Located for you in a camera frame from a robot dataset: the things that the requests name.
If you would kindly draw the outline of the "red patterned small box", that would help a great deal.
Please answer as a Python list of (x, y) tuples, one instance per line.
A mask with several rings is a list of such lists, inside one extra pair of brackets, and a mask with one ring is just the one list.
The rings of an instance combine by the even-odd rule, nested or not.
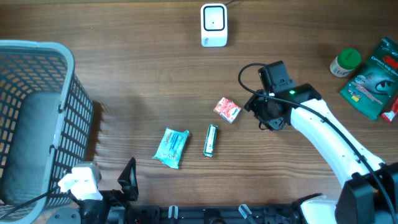
[(239, 112), (241, 111), (241, 108), (232, 100), (222, 97), (222, 99), (220, 99), (213, 111), (219, 114), (229, 123), (233, 123), (233, 121), (237, 118)]

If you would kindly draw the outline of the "mint wet wipes pack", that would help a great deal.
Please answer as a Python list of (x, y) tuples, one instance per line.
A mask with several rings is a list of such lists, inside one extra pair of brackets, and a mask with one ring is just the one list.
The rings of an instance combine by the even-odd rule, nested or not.
[(189, 130), (179, 132), (167, 128), (153, 159), (159, 160), (172, 169), (179, 169), (180, 159), (189, 134)]

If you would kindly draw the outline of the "green white small tube box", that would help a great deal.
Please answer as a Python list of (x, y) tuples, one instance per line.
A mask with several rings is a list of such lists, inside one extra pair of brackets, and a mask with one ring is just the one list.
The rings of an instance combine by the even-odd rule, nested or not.
[(215, 142), (218, 127), (216, 125), (209, 125), (208, 132), (205, 139), (205, 146), (203, 150), (203, 155), (205, 157), (212, 157), (215, 150)]

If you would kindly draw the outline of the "green lidded jar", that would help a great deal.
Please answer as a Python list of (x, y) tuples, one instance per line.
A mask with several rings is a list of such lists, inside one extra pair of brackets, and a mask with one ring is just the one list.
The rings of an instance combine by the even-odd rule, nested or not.
[(361, 63), (361, 55), (356, 49), (342, 50), (330, 64), (330, 72), (339, 78), (347, 77)]

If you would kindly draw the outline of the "green glove package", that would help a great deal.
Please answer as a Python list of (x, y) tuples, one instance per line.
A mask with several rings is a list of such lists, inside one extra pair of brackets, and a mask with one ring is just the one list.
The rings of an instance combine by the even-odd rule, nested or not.
[(397, 43), (383, 38), (340, 95), (371, 120), (376, 120), (397, 93)]

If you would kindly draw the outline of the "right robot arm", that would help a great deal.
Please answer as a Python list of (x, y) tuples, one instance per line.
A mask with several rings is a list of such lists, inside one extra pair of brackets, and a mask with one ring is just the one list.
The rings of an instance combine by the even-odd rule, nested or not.
[(282, 216), (289, 223), (397, 223), (397, 164), (367, 150), (332, 114), (309, 84), (297, 86), (282, 61), (258, 63), (262, 88), (244, 105), (259, 129), (291, 126), (326, 160), (341, 185), (338, 199), (312, 194), (293, 202)]

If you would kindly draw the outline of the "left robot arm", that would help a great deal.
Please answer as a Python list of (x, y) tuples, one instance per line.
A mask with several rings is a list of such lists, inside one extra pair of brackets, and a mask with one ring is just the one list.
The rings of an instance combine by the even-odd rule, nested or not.
[(56, 211), (48, 223), (139, 223), (131, 202), (139, 196), (136, 160), (131, 158), (118, 177), (120, 190), (99, 190), (99, 165), (93, 161), (79, 162), (58, 183), (61, 192), (71, 193), (78, 208)]

